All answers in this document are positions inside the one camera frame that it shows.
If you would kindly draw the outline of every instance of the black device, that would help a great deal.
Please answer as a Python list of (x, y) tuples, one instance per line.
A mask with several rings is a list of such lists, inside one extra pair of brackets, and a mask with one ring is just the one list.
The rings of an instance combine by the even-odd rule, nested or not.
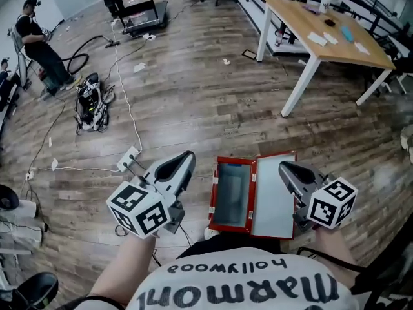
[(57, 276), (50, 272), (37, 273), (11, 291), (0, 290), (0, 309), (42, 310), (56, 297)]
[(336, 25), (335, 22), (334, 22), (333, 20), (331, 20), (331, 19), (326, 19), (326, 20), (324, 21), (324, 23), (327, 24), (328, 26), (334, 26), (334, 25)]

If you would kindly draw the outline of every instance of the red box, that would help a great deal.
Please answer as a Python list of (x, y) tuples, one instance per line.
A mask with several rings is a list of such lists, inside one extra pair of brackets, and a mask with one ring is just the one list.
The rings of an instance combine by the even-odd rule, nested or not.
[(209, 228), (252, 236), (291, 240), (294, 236), (294, 195), (278, 173), (281, 161), (296, 161), (281, 152), (243, 158), (217, 158), (212, 181)]

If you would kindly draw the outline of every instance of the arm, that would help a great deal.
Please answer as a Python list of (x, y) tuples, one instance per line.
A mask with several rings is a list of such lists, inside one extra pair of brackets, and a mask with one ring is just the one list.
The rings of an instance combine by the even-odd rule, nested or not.
[(148, 275), (156, 238), (140, 239), (129, 233), (116, 257), (97, 279), (90, 294), (127, 305)]
[[(333, 231), (325, 229), (324, 227), (316, 229), (316, 249), (347, 263), (356, 265), (356, 261), (353, 259), (344, 237), (338, 229)], [(317, 260), (327, 266), (331, 272), (333, 272), (334, 277), (343, 285), (348, 288), (354, 285), (354, 279), (358, 275), (357, 272), (344, 269), (324, 258), (318, 257)]]
[(38, 36), (35, 34), (29, 34), (22, 38), (22, 42), (24, 44), (36, 43), (38, 41), (43, 41), (43, 40), (45, 40), (45, 37), (43, 34), (39, 34)]

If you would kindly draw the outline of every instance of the cable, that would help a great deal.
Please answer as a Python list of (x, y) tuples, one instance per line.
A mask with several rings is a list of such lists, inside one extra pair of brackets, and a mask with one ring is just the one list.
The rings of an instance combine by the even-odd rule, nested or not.
[(179, 227), (181, 228), (181, 230), (183, 231), (183, 233), (185, 234), (185, 237), (186, 237), (186, 240), (187, 240), (187, 242), (188, 242), (188, 244), (189, 244), (189, 247), (191, 247), (192, 245), (191, 245), (191, 243), (189, 242), (189, 235), (188, 235), (188, 233), (186, 233), (186, 231), (183, 229), (183, 227), (182, 227), (182, 225), (181, 224), (179, 224)]
[(156, 258), (156, 253), (157, 253), (157, 249), (154, 249), (154, 252), (152, 253), (152, 258), (154, 259), (155, 263), (158, 264), (158, 266), (162, 266), (161, 262)]
[(176, 18), (177, 18), (181, 13), (184, 12), (184, 10), (185, 10), (186, 8), (195, 6), (198, 2), (199, 2), (199, 0), (195, 1), (192, 5), (184, 6), (184, 7), (175, 15), (175, 17), (173, 17), (173, 18), (171, 18), (171, 19), (169, 20), (168, 23), (171, 24), (173, 21), (176, 20)]
[(12, 228), (10, 226), (8, 226), (5, 222), (1, 222), (1, 223), (7, 226), (8, 232), (0, 232), (0, 233), (11, 233), (12, 232)]
[[(114, 41), (116, 41), (116, 34), (115, 34), (115, 31), (114, 31), (114, 26), (113, 26), (113, 25), (112, 25), (112, 32), (113, 32), (113, 34), (114, 34)], [(148, 41), (148, 40), (146, 39), (142, 46), (140, 46), (137, 50), (135, 50), (135, 51), (133, 51), (133, 52), (131, 52), (131, 53), (123, 56), (121, 59), (117, 59), (117, 46), (115, 46), (115, 58), (116, 58), (115, 64), (116, 64), (116, 68), (117, 68), (117, 74), (119, 75), (119, 80), (120, 80), (120, 82), (121, 82), (122, 91), (123, 91), (123, 94), (125, 95), (126, 104), (128, 105), (129, 115), (130, 115), (130, 118), (132, 119), (132, 121), (134, 122), (135, 133), (136, 133), (136, 136), (137, 136), (137, 138), (138, 138), (138, 140), (139, 140), (139, 146), (140, 146), (140, 148), (141, 148), (141, 150), (138, 151), (139, 154), (141, 154), (141, 153), (142, 153), (142, 150), (143, 150), (142, 141), (141, 141), (141, 137), (139, 136), (139, 133), (137, 132), (136, 122), (135, 122), (135, 119), (134, 119), (134, 117), (133, 117), (133, 115), (132, 115), (132, 111), (130, 110), (130, 104), (129, 104), (128, 98), (127, 98), (127, 96), (126, 96), (125, 88), (124, 88), (124, 86), (123, 86), (122, 76), (121, 76), (121, 73), (120, 73), (120, 71), (119, 71), (119, 64), (118, 64), (118, 62), (119, 62), (120, 60), (122, 60), (124, 57), (126, 57), (126, 56), (128, 56), (128, 55), (131, 55), (131, 54), (133, 54), (134, 52), (137, 52), (138, 50), (140, 50), (141, 48), (143, 48), (143, 47), (145, 46), (145, 44), (146, 44), (147, 41)]]
[[(119, 233), (118, 231), (117, 231), (117, 229), (118, 228), (122, 228), (122, 230), (123, 230), (123, 234), (121, 234), (121, 233)], [(127, 236), (128, 234), (129, 234), (129, 232), (122, 226), (122, 225), (116, 225), (116, 227), (115, 227), (115, 234), (116, 234), (116, 236), (119, 236), (119, 237), (121, 237), (121, 238), (124, 238), (125, 236)], [(159, 260), (156, 258), (156, 253), (157, 253), (157, 249), (155, 248), (154, 249), (154, 252), (152, 253), (152, 258), (154, 259), (154, 261), (155, 261), (155, 263), (156, 264), (158, 264), (158, 266), (162, 266), (162, 264), (159, 262)]]
[(26, 192), (26, 198), (25, 198), (25, 200), (27, 201), (27, 196), (28, 196), (28, 192), (29, 192), (29, 191), (30, 191), (30, 201), (31, 201), (31, 202), (32, 202), (32, 200), (33, 200), (33, 194), (35, 195), (35, 197), (36, 197), (36, 199), (37, 199), (37, 205), (39, 206), (39, 212), (40, 212), (40, 214), (41, 214), (41, 220), (42, 220), (43, 224), (45, 225), (45, 232), (47, 232), (47, 231), (49, 230), (49, 225), (48, 225), (48, 224), (46, 223), (46, 221), (45, 221), (45, 216), (44, 216), (43, 211), (42, 211), (42, 209), (41, 209), (41, 204), (40, 204), (39, 196), (38, 196), (37, 193), (33, 190), (32, 184), (30, 184), (28, 181), (27, 181), (27, 184), (29, 185), (29, 189), (28, 189), (27, 192)]
[(25, 226), (25, 225), (17, 225), (17, 224), (15, 224), (15, 223), (12, 223), (12, 222), (9, 222), (8, 220), (0, 220), (0, 222), (1, 223), (4, 223), (4, 224), (11, 224), (11, 225), (13, 225), (13, 226), (16, 226), (16, 227), (26, 227), (27, 229), (30, 229), (30, 230), (33, 230), (33, 231), (41, 231), (41, 229), (33, 229), (33, 228), (31, 228), (31, 227), (29, 227), (29, 226)]
[(307, 248), (307, 247), (300, 247), (297, 251), (297, 255), (300, 255), (303, 251), (308, 251), (312, 254), (316, 254), (319, 257), (325, 258), (326, 260), (328, 260), (328, 261), (330, 261), (330, 262), (332, 262), (336, 265), (339, 265), (341, 267), (344, 267), (345, 269), (351, 270), (351, 271), (363, 272), (365, 270), (364, 267), (354, 265), (354, 264), (351, 264), (351, 263), (347, 263), (347, 262), (345, 262), (343, 260), (339, 260), (338, 258), (335, 258), (335, 257), (333, 257), (329, 254), (325, 254), (321, 251), (317, 251), (315, 249), (311, 249), (311, 248)]
[[(123, 234), (120, 234), (120, 233), (117, 231), (117, 228), (118, 228), (118, 227), (122, 228)], [(126, 229), (124, 229), (122, 225), (116, 225), (116, 227), (115, 227), (115, 234), (116, 234), (116, 236), (120, 236), (120, 237), (123, 238), (124, 236), (127, 236), (127, 235), (129, 234), (129, 232), (128, 232)]]
[(32, 160), (32, 162), (30, 163), (30, 165), (29, 165), (29, 167), (28, 167), (28, 171), (27, 171), (27, 172), (29, 172), (29, 173), (30, 173), (30, 168), (31, 168), (32, 165), (33, 165), (33, 162), (34, 162), (35, 159), (38, 157), (38, 155), (40, 154), (40, 152), (41, 152), (41, 150), (42, 150), (42, 148), (43, 148), (43, 145), (45, 144), (47, 135), (48, 135), (49, 132), (52, 130), (53, 126), (56, 124), (57, 120), (58, 120), (59, 117), (62, 115), (62, 113), (63, 113), (63, 111), (64, 111), (64, 109), (65, 109), (65, 107), (66, 107), (66, 101), (65, 101), (65, 100), (62, 100), (62, 99), (59, 99), (59, 98), (55, 97), (54, 94), (52, 94), (51, 92), (49, 92), (49, 94), (52, 95), (53, 98), (55, 98), (56, 100), (62, 101), (62, 102), (63, 102), (63, 107), (62, 107), (62, 110), (61, 110), (61, 112), (59, 113), (59, 115), (57, 115), (56, 119), (54, 120), (54, 122), (51, 124), (51, 126), (50, 126), (49, 129), (47, 130), (47, 132), (46, 132), (46, 134), (45, 134), (45, 137), (43, 138), (43, 141), (42, 141), (42, 143), (41, 143), (41, 146), (40, 146), (39, 150), (37, 151), (36, 155), (34, 156), (34, 159)]
[[(119, 169), (117, 170), (110, 170), (110, 169), (101, 169), (101, 168), (73, 168), (73, 167), (61, 167), (61, 168), (55, 168), (55, 170), (77, 170), (77, 171), (83, 171), (83, 170), (99, 170), (99, 171), (109, 171), (109, 172), (121, 172)], [(31, 170), (42, 170), (42, 171), (46, 171), (46, 170), (53, 170), (52, 168), (32, 168)]]

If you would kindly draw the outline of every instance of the wooden table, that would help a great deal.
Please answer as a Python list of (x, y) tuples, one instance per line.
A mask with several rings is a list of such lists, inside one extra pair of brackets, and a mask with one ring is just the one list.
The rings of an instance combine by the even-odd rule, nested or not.
[[(384, 69), (382, 74), (356, 101), (357, 105), (361, 105), (379, 87), (390, 72), (395, 69), (393, 62), (391, 62), (373, 37), (350, 16), (333, 10), (329, 10), (327, 14), (315, 15), (302, 7), (304, 3), (292, 0), (265, 1), (267, 2), (265, 5), (265, 20), (259, 40), (257, 61), (261, 62), (263, 60), (268, 29), (273, 13), (287, 25), (310, 54), (310, 59), (301, 77), (281, 111), (283, 117), (287, 117), (291, 113), (291, 110), (300, 99), (322, 61), (352, 63)], [(326, 19), (332, 19), (336, 25), (333, 27), (326, 25), (324, 23)], [(360, 52), (354, 43), (350, 43), (345, 39), (340, 30), (341, 25), (349, 27), (354, 37), (354, 42), (361, 43), (370, 52), (370, 55)], [(324, 32), (327, 32), (336, 38), (338, 43), (333, 45), (327, 42), (325, 46), (321, 46), (307, 38), (311, 32), (321, 37), (323, 37)]]

